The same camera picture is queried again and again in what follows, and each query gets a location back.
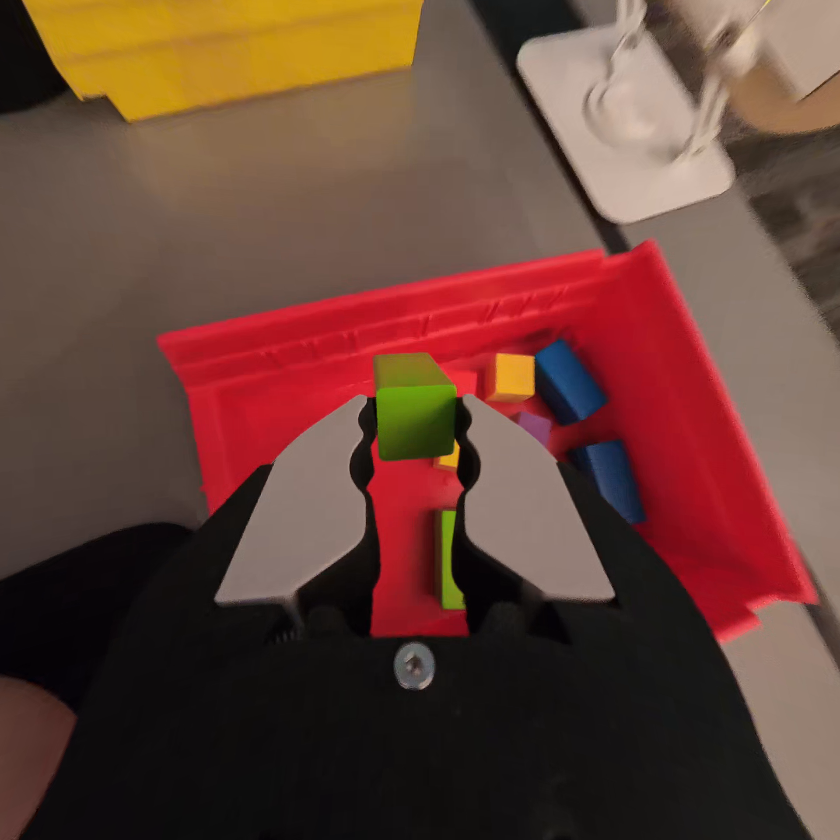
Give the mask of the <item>person's right forearm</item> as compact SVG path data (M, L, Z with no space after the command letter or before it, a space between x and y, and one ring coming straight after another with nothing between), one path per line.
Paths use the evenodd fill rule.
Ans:
M1 678L1 838L17 839L43 801L76 725L47 690Z

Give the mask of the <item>yellow plastic bin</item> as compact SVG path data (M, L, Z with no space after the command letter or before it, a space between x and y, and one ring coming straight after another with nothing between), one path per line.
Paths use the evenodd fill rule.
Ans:
M81 100L128 122L400 70L422 1L27 1Z

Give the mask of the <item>green rectangular wooden block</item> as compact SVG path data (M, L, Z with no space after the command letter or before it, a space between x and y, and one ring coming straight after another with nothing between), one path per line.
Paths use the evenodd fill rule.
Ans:
M373 358L382 461L435 459L455 450L457 389L429 353Z
M439 606L448 612L466 609L465 597L454 577L455 522L454 509L438 510L434 514L434 593Z

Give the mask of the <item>black foam pad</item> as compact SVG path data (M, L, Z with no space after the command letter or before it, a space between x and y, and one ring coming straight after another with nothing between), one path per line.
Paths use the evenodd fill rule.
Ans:
M30 110L69 89L24 2L1 1L1 114Z

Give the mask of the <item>instruction sheet stand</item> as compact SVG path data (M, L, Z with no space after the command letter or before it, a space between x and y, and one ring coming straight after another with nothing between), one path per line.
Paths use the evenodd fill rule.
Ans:
M699 40L693 99L645 24L648 2L611 23L532 38L520 78L596 212L635 224L703 203L734 183L718 141L736 88L764 67L806 104L838 74L838 2L672 2Z

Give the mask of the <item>red plastic bin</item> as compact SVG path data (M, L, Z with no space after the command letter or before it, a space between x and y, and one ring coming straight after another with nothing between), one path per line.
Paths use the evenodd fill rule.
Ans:
M181 381L208 510L349 399L373 396L373 357L428 352L479 374L495 353L562 339L608 397L554 424L550 452L620 439L647 521L720 642L773 602L816 588L739 416L654 241L356 293L163 334Z

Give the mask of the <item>purple wooden cube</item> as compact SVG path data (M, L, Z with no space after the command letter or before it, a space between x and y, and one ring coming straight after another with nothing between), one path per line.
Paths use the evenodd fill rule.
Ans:
M546 449L550 449L553 420L535 413L520 411L512 417L513 422L533 437Z

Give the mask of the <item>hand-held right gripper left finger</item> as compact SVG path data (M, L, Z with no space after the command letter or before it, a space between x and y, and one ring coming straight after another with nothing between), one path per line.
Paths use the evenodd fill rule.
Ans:
M276 457L215 594L219 606L281 606L301 627L320 607L369 634L382 570L369 485L375 400L357 395Z

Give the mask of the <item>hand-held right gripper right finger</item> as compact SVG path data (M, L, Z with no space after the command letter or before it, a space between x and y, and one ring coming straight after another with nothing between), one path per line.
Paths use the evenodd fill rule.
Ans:
M498 604L540 623L545 606L605 605L616 594L548 449L475 395L458 402L453 574L470 634Z

